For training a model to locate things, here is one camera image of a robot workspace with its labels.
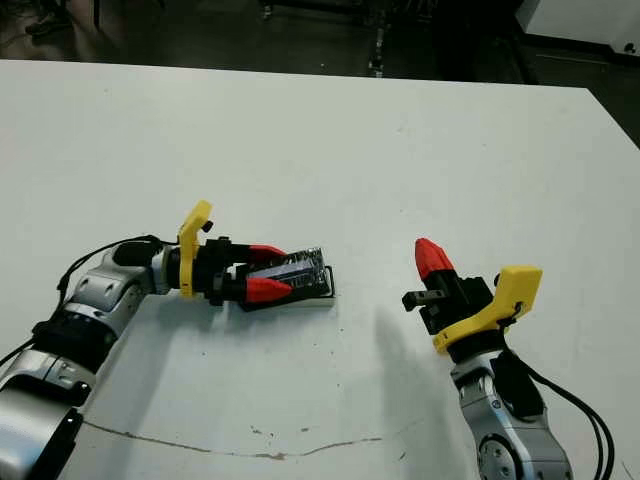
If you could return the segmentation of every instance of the yellow mount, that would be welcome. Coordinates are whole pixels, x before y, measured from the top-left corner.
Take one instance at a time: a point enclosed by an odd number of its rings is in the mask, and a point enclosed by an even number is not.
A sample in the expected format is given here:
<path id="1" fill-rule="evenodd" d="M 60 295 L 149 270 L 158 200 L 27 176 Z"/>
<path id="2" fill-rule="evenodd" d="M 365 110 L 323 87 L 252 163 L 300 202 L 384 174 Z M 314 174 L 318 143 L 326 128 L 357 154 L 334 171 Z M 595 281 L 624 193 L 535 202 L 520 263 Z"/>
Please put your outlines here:
<path id="1" fill-rule="evenodd" d="M 500 272 L 493 301 L 475 315 L 440 331 L 433 338 L 436 350 L 442 353 L 449 345 L 465 337 L 499 329 L 500 320 L 519 318 L 527 313 L 533 307 L 541 277 L 542 270 L 536 267 L 504 267 Z"/>
<path id="2" fill-rule="evenodd" d="M 200 243 L 198 231 L 207 223 L 212 206 L 200 200 L 180 227 L 178 243 L 180 244 L 180 293 L 185 297 L 193 297 L 193 260 L 196 258 Z"/>

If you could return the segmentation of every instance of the black cable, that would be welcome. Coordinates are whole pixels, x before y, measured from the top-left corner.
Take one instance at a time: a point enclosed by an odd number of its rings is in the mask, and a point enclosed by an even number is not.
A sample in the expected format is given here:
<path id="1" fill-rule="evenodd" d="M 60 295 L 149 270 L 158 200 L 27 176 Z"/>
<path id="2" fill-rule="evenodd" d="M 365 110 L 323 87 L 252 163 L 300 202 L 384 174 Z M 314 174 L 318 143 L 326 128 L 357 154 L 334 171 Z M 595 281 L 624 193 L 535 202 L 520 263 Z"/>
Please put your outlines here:
<path id="1" fill-rule="evenodd" d="M 501 327 L 501 331 L 504 334 L 504 327 Z M 613 471 L 613 463 L 614 463 L 614 460 L 615 460 L 615 445 L 614 445 L 614 442 L 613 442 L 613 436 L 611 435 L 611 432 L 609 431 L 609 427 L 607 427 L 607 424 L 604 422 L 602 417 L 600 417 L 600 415 L 598 415 L 598 413 L 593 408 L 591 408 L 585 402 L 580 400 L 574 394 L 572 394 L 571 392 L 565 390 L 564 388 L 560 387 L 559 385 L 553 383 L 551 380 L 543 377 L 538 372 L 536 372 L 527 363 L 525 363 L 524 360 L 522 360 L 520 357 L 518 357 L 515 354 L 515 352 L 513 352 L 513 350 L 511 350 L 507 346 L 506 341 L 504 341 L 504 351 L 505 351 L 505 353 L 511 355 L 511 357 L 516 362 L 518 362 L 522 366 L 522 368 L 525 369 L 527 374 L 533 380 L 535 380 L 536 382 L 538 382 L 538 383 L 540 383 L 542 385 L 545 385 L 545 386 L 549 387 L 556 394 L 560 395 L 562 398 L 564 398 L 565 400 L 569 401 L 570 403 L 572 403 L 573 405 L 578 407 L 587 416 L 587 418 L 589 419 L 589 422 L 591 422 L 591 426 L 593 427 L 593 431 L 594 431 L 595 436 L 596 436 L 597 448 L 598 448 L 598 463 L 597 463 L 596 474 L 595 474 L 594 479 L 595 480 L 609 480 L 609 478 L 611 477 L 611 473 Z M 600 431 L 598 430 L 598 426 L 602 429 L 602 432 L 604 433 L 605 440 L 607 442 L 607 461 L 606 461 L 606 464 L 605 464 L 605 467 L 604 467 L 604 471 L 602 472 L 602 476 L 600 476 L 600 472 L 602 470 L 603 445 L 602 445 L 602 438 L 600 436 Z"/>
<path id="2" fill-rule="evenodd" d="M 590 416 L 590 415 L 587 415 L 587 418 L 591 422 L 591 426 L 593 427 L 593 431 L 596 434 L 596 443 L 598 445 L 598 464 L 596 465 L 596 474 L 594 475 L 593 479 L 594 480 L 599 480 L 600 479 L 600 473 L 602 473 L 602 456 L 603 456 L 602 436 L 600 435 L 600 429 L 598 428 L 598 424 L 596 423 L 594 418 L 592 416 Z"/>
<path id="3" fill-rule="evenodd" d="M 600 478 L 602 480 L 609 480 L 609 478 L 611 477 L 611 473 L 613 471 L 613 462 L 615 459 L 615 446 L 613 443 L 613 437 L 611 435 L 611 432 L 609 431 L 609 427 L 607 427 L 607 424 L 604 423 L 604 420 L 602 420 L 600 415 L 598 415 L 598 413 L 595 410 L 593 410 L 589 405 L 587 405 L 585 402 L 583 402 L 578 397 L 573 395 L 571 392 L 565 390 L 559 385 L 556 385 L 551 380 L 546 379 L 545 377 L 540 375 L 538 372 L 533 370 L 529 365 L 524 363 L 522 360 L 519 360 L 519 361 L 522 364 L 522 366 L 527 370 L 531 378 L 533 378 L 536 382 L 541 383 L 542 385 L 546 385 L 555 393 L 565 398 L 569 402 L 573 403 L 576 407 L 582 410 L 585 413 L 585 415 L 587 415 L 587 417 L 590 417 L 590 419 L 594 420 L 600 426 L 600 428 L 602 428 L 602 432 L 604 433 L 605 440 L 607 441 L 607 462 L 605 464 L 602 477 Z"/>

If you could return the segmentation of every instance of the table surface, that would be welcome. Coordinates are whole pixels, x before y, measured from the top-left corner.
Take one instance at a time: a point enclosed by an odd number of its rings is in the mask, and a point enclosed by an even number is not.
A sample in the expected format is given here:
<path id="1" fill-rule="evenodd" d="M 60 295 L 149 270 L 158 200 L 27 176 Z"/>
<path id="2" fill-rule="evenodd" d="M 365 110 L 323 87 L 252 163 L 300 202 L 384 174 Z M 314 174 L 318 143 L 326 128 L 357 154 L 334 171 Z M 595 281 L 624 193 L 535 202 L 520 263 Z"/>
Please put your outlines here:
<path id="1" fill-rule="evenodd" d="M 64 478 L 477 478 L 451 361 L 400 302 L 420 236 L 461 275 L 544 269 L 509 341 L 640 475 L 640 152 L 587 90 L 15 61 L 0 86 L 0 351 L 75 258 L 174 238 L 201 198 L 214 235 L 321 246 L 338 287 L 330 309 L 146 299 Z M 591 478 L 588 422 L 543 395 Z"/>

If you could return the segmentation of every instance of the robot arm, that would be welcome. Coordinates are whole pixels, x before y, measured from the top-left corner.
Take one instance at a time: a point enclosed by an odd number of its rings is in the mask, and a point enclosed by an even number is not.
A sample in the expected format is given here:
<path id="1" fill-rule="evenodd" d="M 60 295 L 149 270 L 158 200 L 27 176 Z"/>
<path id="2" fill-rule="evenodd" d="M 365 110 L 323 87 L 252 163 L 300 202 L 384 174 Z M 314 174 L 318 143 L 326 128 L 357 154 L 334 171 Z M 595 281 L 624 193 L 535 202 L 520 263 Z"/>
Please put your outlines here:
<path id="1" fill-rule="evenodd" d="M 416 242 L 416 263 L 427 291 L 409 292 L 407 311 L 420 306 L 440 353 L 455 363 L 451 377 L 476 444 L 482 480 L 571 480 L 563 448 L 549 429 L 547 409 L 533 379 L 551 387 L 588 414 L 607 438 L 609 478 L 614 446 L 602 419 L 584 402 L 544 379 L 506 345 L 505 328 L 531 310 L 542 271 L 506 267 L 496 277 L 495 296 L 482 278 L 462 279 L 445 252 L 427 239 Z M 600 478 L 601 459 L 596 479 Z"/>
<path id="2" fill-rule="evenodd" d="M 192 212 L 182 227 L 179 247 L 155 237 L 117 244 L 99 266 L 82 276 L 66 300 L 70 272 L 90 255 L 63 276 L 54 314 L 34 327 L 31 348 L 22 350 L 0 376 L 0 479 L 58 477 L 82 424 L 77 408 L 95 388 L 98 370 L 145 296 L 187 286 L 189 295 L 204 293 L 214 305 L 225 300 L 253 305 L 286 300 L 283 297 L 293 290 L 288 284 L 268 278 L 236 279 L 227 273 L 236 263 L 264 262 L 284 252 L 232 244 L 226 237 L 194 244 L 195 231 L 208 229 L 209 209 L 204 220 Z M 188 279 L 183 275 L 185 258 Z"/>
<path id="3" fill-rule="evenodd" d="M 121 249 L 128 244 L 107 252 L 52 318 L 36 325 L 32 348 L 0 379 L 3 480 L 57 478 L 82 424 L 75 407 L 94 389 L 96 373 L 144 297 L 169 290 L 169 247 L 148 266 L 142 259 L 139 265 L 120 265 Z"/>

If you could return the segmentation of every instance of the dark floor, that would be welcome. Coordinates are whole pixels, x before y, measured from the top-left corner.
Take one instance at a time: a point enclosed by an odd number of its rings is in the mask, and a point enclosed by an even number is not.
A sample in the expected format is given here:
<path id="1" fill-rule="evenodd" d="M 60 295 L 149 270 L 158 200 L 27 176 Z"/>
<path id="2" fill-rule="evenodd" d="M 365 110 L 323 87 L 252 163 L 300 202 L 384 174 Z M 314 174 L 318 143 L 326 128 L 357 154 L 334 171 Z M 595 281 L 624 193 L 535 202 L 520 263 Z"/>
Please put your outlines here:
<path id="1" fill-rule="evenodd" d="M 327 75 L 370 75 L 375 33 L 346 16 L 276 7 L 264 21 L 258 0 L 103 0 L 100 31 L 91 0 L 71 0 L 74 29 L 35 41 L 24 34 L 34 12 L 0 15 L 0 58 L 131 63 Z M 428 25 L 395 25 L 384 50 L 384 76 L 442 79 Z M 640 67 L 601 53 L 529 44 L 521 50 L 543 85 L 589 88 L 640 145 Z M 484 38 L 475 78 L 525 83 L 512 47 Z"/>

